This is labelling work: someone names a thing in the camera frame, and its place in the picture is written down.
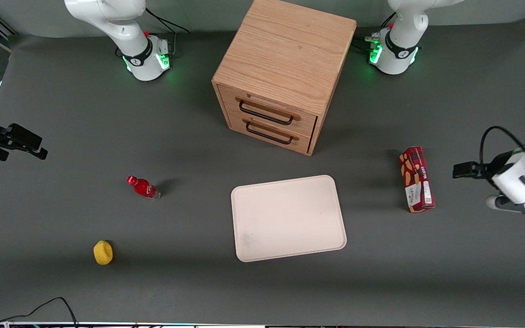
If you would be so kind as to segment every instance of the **green led light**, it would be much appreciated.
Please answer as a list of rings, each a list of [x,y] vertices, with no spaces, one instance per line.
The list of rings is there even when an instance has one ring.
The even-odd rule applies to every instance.
[[[379,44],[374,50],[370,53],[370,62],[372,64],[376,64],[378,62],[378,59],[380,58],[380,54],[382,53],[382,46]]]
[[[412,59],[410,60],[410,63],[412,64],[415,60],[415,58],[417,57],[417,52],[418,52],[418,46],[417,48],[414,50],[414,54],[412,55]]]
[[[159,65],[161,65],[164,71],[169,68],[169,56],[155,54],[155,58],[157,58]]]
[[[129,63],[125,59],[125,56],[123,56],[123,61],[125,62],[125,65],[127,65],[127,71],[131,72],[131,67],[129,67]]]

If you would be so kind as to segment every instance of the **plastic tray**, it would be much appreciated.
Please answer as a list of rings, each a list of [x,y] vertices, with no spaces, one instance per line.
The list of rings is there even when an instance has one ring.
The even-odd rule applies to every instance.
[[[232,191],[236,256],[243,262],[344,248],[332,177],[243,185]]]

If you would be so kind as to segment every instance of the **black metal handle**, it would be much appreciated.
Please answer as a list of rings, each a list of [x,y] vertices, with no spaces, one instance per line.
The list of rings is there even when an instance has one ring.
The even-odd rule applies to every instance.
[[[291,116],[291,118],[288,121],[281,121],[281,120],[277,120],[276,118],[271,118],[270,116],[266,116],[264,114],[253,112],[252,110],[248,110],[242,107],[242,105],[244,105],[244,100],[240,100],[240,104],[238,104],[238,107],[240,108],[240,110],[242,112],[245,112],[246,114],[254,115],[257,118],[264,118],[265,120],[269,120],[271,122],[275,122],[275,123],[282,124],[282,125],[289,125],[293,122],[293,118],[294,118],[293,116]]]
[[[281,140],[281,139],[278,139],[278,138],[275,138],[275,137],[271,137],[270,135],[266,135],[264,133],[261,133],[261,132],[258,132],[258,131],[254,131],[254,129],[249,129],[248,127],[250,126],[250,122],[246,122],[246,131],[250,132],[250,133],[253,133],[253,134],[256,134],[256,135],[259,135],[260,137],[263,137],[263,138],[266,138],[266,139],[270,139],[270,140],[273,140],[275,141],[276,143],[280,143],[280,144],[284,144],[284,145],[288,145],[291,143],[291,141],[293,141],[293,137],[290,137],[289,138],[289,141],[284,141],[284,140]]]

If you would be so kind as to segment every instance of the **drawer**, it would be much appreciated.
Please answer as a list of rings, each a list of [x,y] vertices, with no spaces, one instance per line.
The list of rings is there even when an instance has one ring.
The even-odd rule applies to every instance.
[[[311,137],[316,116],[257,98],[244,91],[218,85],[228,116],[242,116],[278,131]]]
[[[243,133],[250,137],[267,141],[277,146],[290,149],[292,151],[307,154],[311,138],[297,133],[286,133],[273,127],[253,121],[246,116],[229,115],[230,128],[234,131]]]

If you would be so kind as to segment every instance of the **wooden drawer cabinet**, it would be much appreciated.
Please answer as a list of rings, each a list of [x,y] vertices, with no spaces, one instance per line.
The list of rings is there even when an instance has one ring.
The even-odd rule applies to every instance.
[[[212,84],[230,129],[312,155],[356,22],[254,0]]]

